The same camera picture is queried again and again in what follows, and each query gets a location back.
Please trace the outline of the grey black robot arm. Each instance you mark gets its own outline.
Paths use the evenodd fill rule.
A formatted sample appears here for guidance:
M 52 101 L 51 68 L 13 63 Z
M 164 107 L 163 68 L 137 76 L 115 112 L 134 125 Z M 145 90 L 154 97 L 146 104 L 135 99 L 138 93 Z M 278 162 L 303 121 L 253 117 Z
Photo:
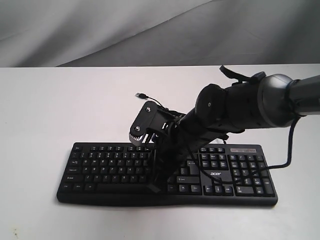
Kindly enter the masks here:
M 248 77 L 224 66 L 220 71 L 233 79 L 230 87 L 207 85 L 187 114 L 166 110 L 155 142 L 153 192 L 164 189 L 187 156 L 215 139 L 249 129 L 289 127 L 293 132 L 301 118 L 320 113 L 319 76 L 292 79 L 261 71 Z

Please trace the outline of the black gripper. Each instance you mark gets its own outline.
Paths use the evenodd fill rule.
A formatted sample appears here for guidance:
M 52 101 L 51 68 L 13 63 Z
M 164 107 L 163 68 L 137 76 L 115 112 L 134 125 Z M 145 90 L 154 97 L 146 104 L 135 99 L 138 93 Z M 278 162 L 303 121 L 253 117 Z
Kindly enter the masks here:
M 168 122 L 163 136 L 159 138 L 159 157 L 156 149 L 151 151 L 152 171 L 147 187 L 153 193 L 165 189 L 168 179 L 191 152 L 195 152 L 215 139 L 226 140 L 229 133 L 240 134 L 244 129 L 233 125 L 205 127 L 194 110 L 187 115 Z

